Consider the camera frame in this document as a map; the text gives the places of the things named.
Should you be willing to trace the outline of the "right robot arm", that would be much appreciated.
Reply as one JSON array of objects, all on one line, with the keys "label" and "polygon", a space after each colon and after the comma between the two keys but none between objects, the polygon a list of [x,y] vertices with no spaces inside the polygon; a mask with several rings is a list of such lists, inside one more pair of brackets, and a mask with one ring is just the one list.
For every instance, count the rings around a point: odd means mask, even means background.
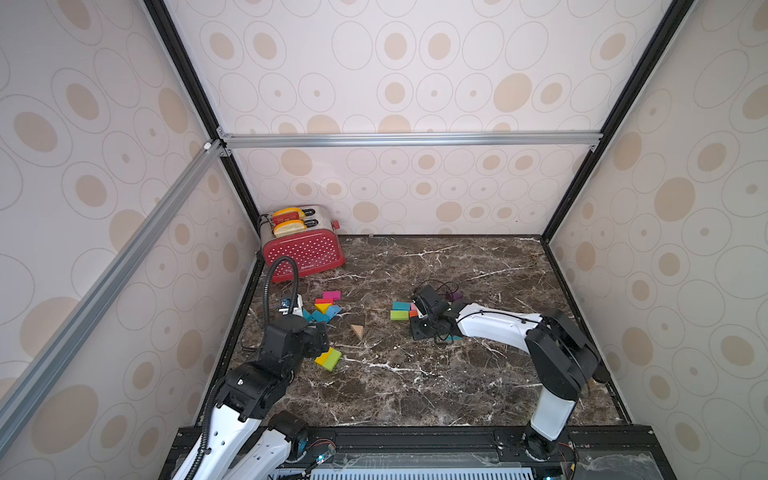
[{"label": "right robot arm", "polygon": [[534,461],[543,462],[555,454],[589,383],[610,380],[597,347],[575,321],[558,309],[524,314],[463,300],[451,302],[430,285],[417,290],[412,300],[417,311],[410,319],[415,340],[480,338],[529,355],[542,386],[522,440],[526,454]]}]

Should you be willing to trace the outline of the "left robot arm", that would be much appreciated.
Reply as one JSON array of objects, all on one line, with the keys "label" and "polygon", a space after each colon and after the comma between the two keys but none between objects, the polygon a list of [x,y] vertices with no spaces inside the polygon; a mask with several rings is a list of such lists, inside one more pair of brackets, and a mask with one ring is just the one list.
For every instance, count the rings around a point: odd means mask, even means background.
[{"label": "left robot arm", "polygon": [[306,359],[329,351],[327,327],[284,315],[269,324],[255,357],[230,370],[204,407],[201,433],[176,479],[268,479],[308,445],[308,424],[282,412],[267,422],[255,445],[239,452],[286,394]]}]

